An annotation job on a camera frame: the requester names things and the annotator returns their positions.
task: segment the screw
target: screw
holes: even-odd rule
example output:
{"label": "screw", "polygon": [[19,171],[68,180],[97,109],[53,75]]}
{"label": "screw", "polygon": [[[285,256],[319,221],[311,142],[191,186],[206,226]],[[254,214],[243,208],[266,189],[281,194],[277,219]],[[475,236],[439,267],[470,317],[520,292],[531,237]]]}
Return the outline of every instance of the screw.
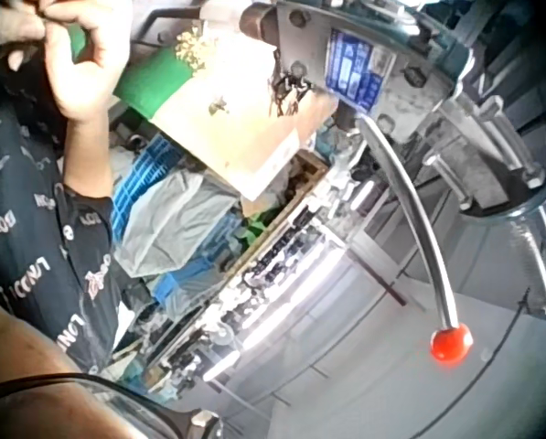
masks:
{"label": "screw", "polygon": [[295,9],[291,14],[289,14],[289,21],[293,26],[303,29],[307,22],[311,19],[311,16],[307,12],[300,11]]}

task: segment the fingers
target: fingers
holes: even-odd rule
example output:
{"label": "fingers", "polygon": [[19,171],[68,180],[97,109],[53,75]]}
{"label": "fingers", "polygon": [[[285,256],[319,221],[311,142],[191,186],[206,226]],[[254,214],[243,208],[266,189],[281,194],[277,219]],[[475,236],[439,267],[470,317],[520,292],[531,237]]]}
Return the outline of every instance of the fingers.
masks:
{"label": "fingers", "polygon": [[25,58],[25,52],[22,50],[13,50],[8,54],[8,67],[12,71],[18,71],[20,65],[23,63]]}
{"label": "fingers", "polygon": [[45,29],[45,67],[55,91],[61,81],[71,81],[71,39],[68,30],[60,24],[48,22]]}
{"label": "fingers", "polygon": [[45,27],[35,14],[0,5],[0,45],[43,39]]}
{"label": "fingers", "polygon": [[43,10],[43,15],[63,23],[77,22],[88,30],[95,30],[110,21],[112,9],[90,0],[74,0],[51,5]]}

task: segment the blue plastic crate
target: blue plastic crate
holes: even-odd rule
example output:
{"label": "blue plastic crate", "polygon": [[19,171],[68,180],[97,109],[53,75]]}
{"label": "blue plastic crate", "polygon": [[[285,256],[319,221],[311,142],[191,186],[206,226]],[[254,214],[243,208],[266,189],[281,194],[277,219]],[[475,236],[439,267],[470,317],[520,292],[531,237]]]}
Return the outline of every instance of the blue plastic crate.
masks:
{"label": "blue plastic crate", "polygon": [[158,183],[181,160],[185,152],[157,134],[146,149],[136,158],[133,170],[124,179],[114,195],[112,212],[112,235],[121,241],[130,218],[130,212],[152,185]]}

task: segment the metal parts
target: metal parts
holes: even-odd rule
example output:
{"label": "metal parts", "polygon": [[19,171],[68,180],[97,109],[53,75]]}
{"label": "metal parts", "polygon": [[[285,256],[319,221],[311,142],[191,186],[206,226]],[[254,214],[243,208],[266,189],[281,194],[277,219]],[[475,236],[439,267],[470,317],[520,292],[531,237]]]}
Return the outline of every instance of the metal parts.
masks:
{"label": "metal parts", "polygon": [[358,127],[366,142],[386,174],[392,191],[399,198],[417,246],[423,257],[425,268],[435,290],[435,301],[442,329],[459,327],[455,299],[447,277],[444,257],[441,254],[434,230],[419,200],[412,181],[378,126],[368,116],[361,116]]}

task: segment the cable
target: cable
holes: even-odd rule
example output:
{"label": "cable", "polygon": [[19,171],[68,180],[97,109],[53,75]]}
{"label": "cable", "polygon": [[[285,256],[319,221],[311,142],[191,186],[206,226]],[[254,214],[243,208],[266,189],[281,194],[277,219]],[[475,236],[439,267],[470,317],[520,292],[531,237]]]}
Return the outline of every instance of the cable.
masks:
{"label": "cable", "polygon": [[494,359],[506,343],[506,341],[509,339],[510,333],[512,332],[512,329],[517,323],[517,320],[519,320],[520,315],[522,314],[522,311],[524,309],[529,310],[529,304],[528,304],[528,297],[529,297],[529,291],[530,287],[527,288],[527,291],[525,291],[525,294],[522,296],[522,299],[519,301],[519,308],[517,309],[517,312],[512,317],[512,320],[509,323],[509,326],[507,327],[507,330],[504,333],[504,336],[502,336],[502,339],[500,339],[500,342],[494,349],[494,352],[492,352],[492,357],[490,357],[490,360],[484,365],[484,367],[476,374],[476,376],[469,382],[469,384],[466,386],[465,389],[463,389],[459,395],[455,397],[453,401],[449,403],[445,409],[439,413],[430,423],[424,426],[421,430],[419,430],[417,433],[415,433],[413,436],[411,436],[409,439],[417,439],[421,436],[423,436],[425,433],[427,433],[429,430],[431,430],[439,421],[441,421],[452,409],[460,402],[464,397],[472,390],[472,388],[476,385],[476,383],[482,378],[482,375],[484,375],[484,372],[490,367],[490,365],[494,362]]}

